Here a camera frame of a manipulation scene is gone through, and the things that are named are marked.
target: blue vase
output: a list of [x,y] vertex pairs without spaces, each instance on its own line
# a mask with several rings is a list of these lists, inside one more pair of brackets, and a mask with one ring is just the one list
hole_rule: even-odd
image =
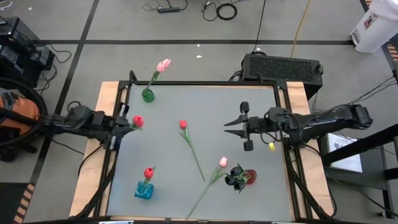
[[144,184],[142,181],[138,182],[136,187],[135,197],[150,199],[152,194],[154,193],[154,185],[153,184]]

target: wooden table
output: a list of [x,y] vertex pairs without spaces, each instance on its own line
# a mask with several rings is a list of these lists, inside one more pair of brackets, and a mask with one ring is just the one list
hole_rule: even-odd
[[[113,114],[115,105],[116,95],[118,92],[119,82],[103,82],[101,90],[99,92],[98,101],[95,110],[102,110],[107,115]],[[304,86],[302,82],[288,82],[288,94],[290,99],[290,106],[293,113],[309,114],[307,97],[305,95]],[[240,86],[240,88],[258,88],[254,86]],[[282,91],[279,91],[281,105],[285,106],[284,96]],[[308,145],[318,149],[316,140],[311,140]],[[99,142],[94,139],[89,139],[86,146],[85,157],[89,155],[99,146]],[[72,207],[70,210],[70,216],[79,213],[83,207],[88,203],[93,194],[96,192],[101,175],[101,169],[103,166],[105,150],[99,150],[89,158],[83,167],[81,168],[80,176],[77,182],[75,196],[73,198]],[[331,215],[333,213],[333,207],[330,200],[330,194],[328,191],[328,185],[326,182],[325,173],[323,171],[322,161],[319,155],[311,152],[309,149],[301,149],[300,155],[303,162],[303,171],[307,188],[317,200],[320,206]],[[111,155],[111,161],[109,163],[108,170],[111,168],[114,159],[114,152]],[[300,215],[306,217],[303,197],[300,190],[296,187]],[[106,215],[106,208],[109,199],[109,186],[105,190],[102,198],[100,215]],[[290,216],[294,221],[294,213],[292,203],[290,203]],[[151,217],[113,217],[115,219],[134,219],[134,220],[164,220],[163,218],[151,218]]]

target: floor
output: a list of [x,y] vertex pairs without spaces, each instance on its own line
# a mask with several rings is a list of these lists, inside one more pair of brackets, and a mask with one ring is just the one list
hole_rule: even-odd
[[[172,59],[172,65],[159,80],[227,80],[239,70],[244,54],[254,47],[262,1],[240,1],[235,4],[238,15],[233,20],[214,22],[202,18],[200,1],[188,1],[182,12],[158,14],[141,8],[147,3],[155,6],[153,0],[19,0],[13,1],[1,15],[19,16],[40,39],[53,43],[57,50],[72,52],[69,61],[55,63],[58,76],[44,92],[49,112],[65,113],[65,105],[72,100],[94,108],[101,82],[127,80],[130,70],[139,80],[149,80],[154,66],[166,57]],[[170,2],[180,7],[185,4],[184,0]],[[364,14],[362,3],[316,0],[307,12],[298,39],[309,41],[298,43],[294,57],[319,60],[324,66],[323,87],[317,98],[319,109],[347,103],[392,75],[381,49],[361,54],[345,42]],[[263,41],[257,48],[268,55],[289,57],[306,4],[306,0],[268,0],[259,34]],[[209,8],[205,16],[211,18],[214,13]],[[233,12],[225,9],[222,13]],[[60,60],[68,56],[57,55]],[[394,114],[398,98],[392,97],[397,94],[397,87],[392,86],[362,102],[374,124],[365,131],[342,132],[361,138],[397,123]],[[55,140],[81,152],[85,150],[85,138],[62,134]],[[82,161],[81,155],[54,143],[45,147],[43,141],[38,139],[34,143],[41,148],[40,153],[22,153],[13,163],[0,163],[0,182],[36,185],[25,222],[68,217]],[[386,149],[394,150],[392,145],[386,145]],[[386,156],[388,167],[396,167],[396,157],[388,153]],[[332,181],[329,185],[340,220],[397,223],[377,217],[380,209],[347,185]],[[352,187],[382,203],[380,190]],[[394,206],[398,208],[398,182],[391,182],[391,187]]]

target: green vase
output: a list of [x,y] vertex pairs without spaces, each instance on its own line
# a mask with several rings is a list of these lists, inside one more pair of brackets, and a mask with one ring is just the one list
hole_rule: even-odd
[[142,98],[144,99],[145,102],[150,103],[155,99],[154,92],[148,88],[145,88],[142,91]]

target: yellow cable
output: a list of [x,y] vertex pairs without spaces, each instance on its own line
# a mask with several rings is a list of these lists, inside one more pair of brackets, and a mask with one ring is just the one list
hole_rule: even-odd
[[292,53],[290,54],[290,58],[293,57],[294,48],[296,47],[297,36],[299,36],[299,31],[300,31],[301,25],[303,24],[305,15],[307,15],[307,10],[308,10],[308,8],[310,6],[310,3],[311,3],[311,0],[308,0],[307,6],[305,7],[305,11],[304,11],[303,17],[301,18],[301,21],[300,21],[300,25],[298,25],[298,28],[297,28],[297,31],[296,31],[296,36],[294,37],[293,49],[292,49]]

